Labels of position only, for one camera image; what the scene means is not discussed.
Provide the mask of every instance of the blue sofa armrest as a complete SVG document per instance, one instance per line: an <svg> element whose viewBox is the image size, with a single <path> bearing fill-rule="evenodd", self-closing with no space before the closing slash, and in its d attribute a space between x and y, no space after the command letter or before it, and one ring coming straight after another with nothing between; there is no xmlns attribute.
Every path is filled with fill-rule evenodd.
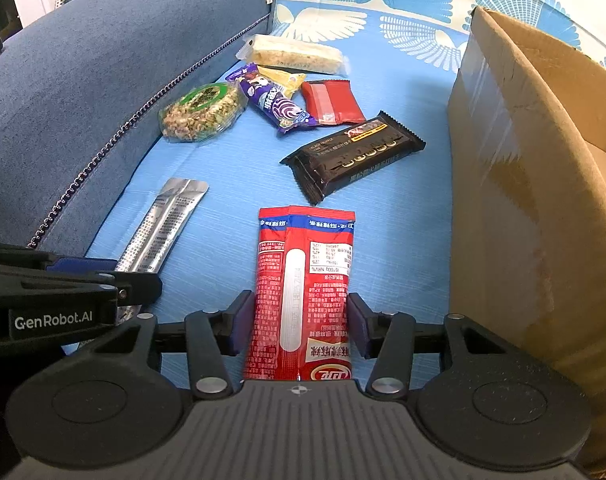
<svg viewBox="0 0 606 480"><path fill-rule="evenodd" d="M270 10L267 0L73 0L10 38L0 242L83 255L158 139L158 111L232 66L245 33L270 30Z"/></svg>

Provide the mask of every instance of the green label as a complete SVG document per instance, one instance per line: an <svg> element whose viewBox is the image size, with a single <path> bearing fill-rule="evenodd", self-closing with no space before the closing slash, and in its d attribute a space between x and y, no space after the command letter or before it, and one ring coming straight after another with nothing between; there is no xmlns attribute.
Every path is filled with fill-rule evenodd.
<svg viewBox="0 0 606 480"><path fill-rule="evenodd" d="M187 104L193 110L202 110L223 99L227 93L226 83L212 83L211 85L199 86L179 101L180 105Z"/></svg>

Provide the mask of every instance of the yellow snack package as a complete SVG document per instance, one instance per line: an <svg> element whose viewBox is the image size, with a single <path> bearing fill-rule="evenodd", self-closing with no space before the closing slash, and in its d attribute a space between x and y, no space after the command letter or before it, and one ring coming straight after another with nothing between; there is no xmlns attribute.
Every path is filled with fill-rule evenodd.
<svg viewBox="0 0 606 480"><path fill-rule="evenodd" d="M279 90L288 99L292 99L294 92L303 84L307 75L291 74L285 72L285 70L276 70L275 68L266 68L264 66L257 66L257 68L259 69L259 74L279 85Z"/></svg>

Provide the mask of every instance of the blue fabric surface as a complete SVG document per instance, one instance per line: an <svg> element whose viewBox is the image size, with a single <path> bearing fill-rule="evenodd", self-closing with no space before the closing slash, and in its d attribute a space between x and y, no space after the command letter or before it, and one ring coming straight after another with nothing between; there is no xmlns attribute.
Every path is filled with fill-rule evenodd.
<svg viewBox="0 0 606 480"><path fill-rule="evenodd" d="M294 15L307 5L288 2ZM320 206L356 212L350 291L362 295L374 310L399 310L419 322L441 322L448 309L451 223L446 104L455 74L391 48L379 31L380 21L380 13L368 11L365 30L327 44L350 58L349 79L365 116L383 109L427 146L335 192ZM464 38L461 33L455 40ZM303 104L300 95L295 101ZM163 295L153 312L160 322L169 322L193 310L225 308L242 289L254 289L259 208L306 204L290 169L279 161L302 144L341 128L279 136L259 110L249 107L215 139L196 144L160 139L134 173L88 256L120 256L169 177L205 180L209 191L165 262ZM362 360L355 349L352 354L354 376L364 381L373 363ZM243 356L226 363L240 379ZM417 357L413 385L436 371L434 356ZM165 356L163 373L187 386L184 356Z"/></svg>
<svg viewBox="0 0 606 480"><path fill-rule="evenodd" d="M0 55L0 242L27 244L134 112L269 12L266 0L73 0L10 38ZM255 28L267 30L269 20ZM175 91L220 76L238 47L227 47ZM157 139L158 109L172 99L161 99L101 161L40 249L85 253Z"/></svg>

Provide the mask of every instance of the purple snack package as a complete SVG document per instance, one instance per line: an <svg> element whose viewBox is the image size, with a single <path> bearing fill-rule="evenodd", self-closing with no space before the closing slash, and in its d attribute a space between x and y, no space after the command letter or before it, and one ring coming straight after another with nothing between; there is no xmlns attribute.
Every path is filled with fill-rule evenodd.
<svg viewBox="0 0 606 480"><path fill-rule="evenodd" d="M314 117L286 98L272 81L259 74L256 64L242 66L225 79L237 80L247 98L279 125L280 133L299 126L318 126Z"/></svg>

